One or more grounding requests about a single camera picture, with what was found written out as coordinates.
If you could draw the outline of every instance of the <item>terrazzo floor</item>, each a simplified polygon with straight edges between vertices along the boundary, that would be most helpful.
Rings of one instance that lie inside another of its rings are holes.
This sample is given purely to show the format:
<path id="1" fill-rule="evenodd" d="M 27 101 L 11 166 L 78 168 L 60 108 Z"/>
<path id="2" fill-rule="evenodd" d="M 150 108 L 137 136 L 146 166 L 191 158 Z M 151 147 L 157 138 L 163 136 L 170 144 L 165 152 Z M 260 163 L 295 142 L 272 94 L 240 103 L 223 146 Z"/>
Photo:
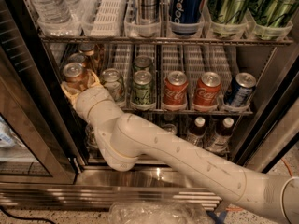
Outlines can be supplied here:
<path id="1" fill-rule="evenodd" d="M 294 146 L 283 158 L 292 170 L 292 175 L 299 176 L 299 149 Z M 279 161 L 269 172 L 275 175 L 290 175 L 290 172 L 283 161 Z M 277 224 L 276 222 L 256 216 L 251 212 L 230 205 L 231 211 L 215 214 L 217 224 Z M 109 212 L 86 212 L 86 211 L 52 211 L 52 210 L 24 210 L 6 209 L 10 214 L 18 217 L 46 218 L 52 222 L 18 220 L 6 216 L 0 211 L 0 224 L 34 224 L 34 223 L 55 223 L 55 224 L 111 224 L 108 222 Z"/>

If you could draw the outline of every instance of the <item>plastic bottle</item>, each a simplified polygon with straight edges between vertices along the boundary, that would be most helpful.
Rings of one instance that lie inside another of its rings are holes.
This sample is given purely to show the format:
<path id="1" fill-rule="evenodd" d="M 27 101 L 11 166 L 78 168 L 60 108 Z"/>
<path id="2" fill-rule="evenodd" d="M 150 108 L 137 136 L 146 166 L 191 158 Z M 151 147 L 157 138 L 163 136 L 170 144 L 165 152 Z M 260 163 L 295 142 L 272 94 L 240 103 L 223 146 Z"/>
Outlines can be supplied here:
<path id="1" fill-rule="evenodd" d="M 75 20 L 80 21 L 84 13 L 84 5 L 81 0 L 65 0 L 65 2 L 71 12 L 72 17 Z"/>
<path id="2" fill-rule="evenodd" d="M 186 140 L 196 146 L 203 147 L 205 133 L 206 121 L 203 117 L 197 117 L 188 127 Z"/>
<path id="3" fill-rule="evenodd" d="M 206 149 L 222 155 L 228 146 L 228 142 L 233 134 L 234 120 L 232 118 L 225 118 L 218 120 L 212 134 L 206 142 Z"/>
<path id="4" fill-rule="evenodd" d="M 39 18 L 48 24 L 58 24 L 71 20 L 65 0 L 30 0 Z"/>

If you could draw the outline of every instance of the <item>white bottle cap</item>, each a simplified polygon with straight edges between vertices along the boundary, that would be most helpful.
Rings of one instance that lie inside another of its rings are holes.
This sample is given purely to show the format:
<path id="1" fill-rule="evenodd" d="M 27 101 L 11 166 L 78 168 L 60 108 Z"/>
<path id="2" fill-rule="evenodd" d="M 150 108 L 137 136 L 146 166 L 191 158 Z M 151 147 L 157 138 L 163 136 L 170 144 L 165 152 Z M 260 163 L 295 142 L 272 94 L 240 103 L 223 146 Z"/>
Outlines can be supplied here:
<path id="1" fill-rule="evenodd" d="M 223 125 L 224 127 L 226 128 L 231 128 L 234 124 L 234 120 L 232 118 L 225 118 L 224 121 L 223 121 Z"/>
<path id="2" fill-rule="evenodd" d="M 202 117 L 197 117 L 195 120 L 195 125 L 197 127 L 203 127 L 205 125 L 205 119 Z"/>

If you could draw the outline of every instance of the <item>black cable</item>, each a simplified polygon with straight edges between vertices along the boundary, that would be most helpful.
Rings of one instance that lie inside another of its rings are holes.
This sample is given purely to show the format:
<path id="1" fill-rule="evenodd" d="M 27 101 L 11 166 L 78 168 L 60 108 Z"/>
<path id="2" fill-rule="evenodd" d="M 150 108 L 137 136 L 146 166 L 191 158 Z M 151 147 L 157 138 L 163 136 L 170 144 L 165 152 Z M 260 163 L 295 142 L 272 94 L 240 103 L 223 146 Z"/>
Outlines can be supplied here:
<path id="1" fill-rule="evenodd" d="M 13 216 L 6 209 L 4 209 L 3 206 L 0 206 L 0 210 L 5 215 L 7 215 L 8 217 L 15 218 L 15 219 L 18 219 L 18 220 L 45 221 L 45 222 L 49 222 L 50 224 L 56 224 L 55 222 L 53 222 L 51 220 L 48 220 L 48 219 L 45 219 L 45 218 L 29 218 L 29 217 L 17 217 L 17 216 Z"/>

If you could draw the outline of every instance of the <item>clear plastic wrap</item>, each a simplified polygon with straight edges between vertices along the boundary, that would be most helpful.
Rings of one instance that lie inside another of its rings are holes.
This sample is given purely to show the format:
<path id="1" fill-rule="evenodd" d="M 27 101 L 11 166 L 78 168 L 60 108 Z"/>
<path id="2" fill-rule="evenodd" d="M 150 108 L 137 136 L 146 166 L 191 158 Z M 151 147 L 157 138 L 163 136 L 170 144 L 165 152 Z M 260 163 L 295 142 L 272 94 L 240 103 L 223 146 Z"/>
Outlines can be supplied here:
<path id="1" fill-rule="evenodd" d="M 109 224 L 211 224 L 201 204 L 121 202 L 114 203 L 109 211 Z"/>

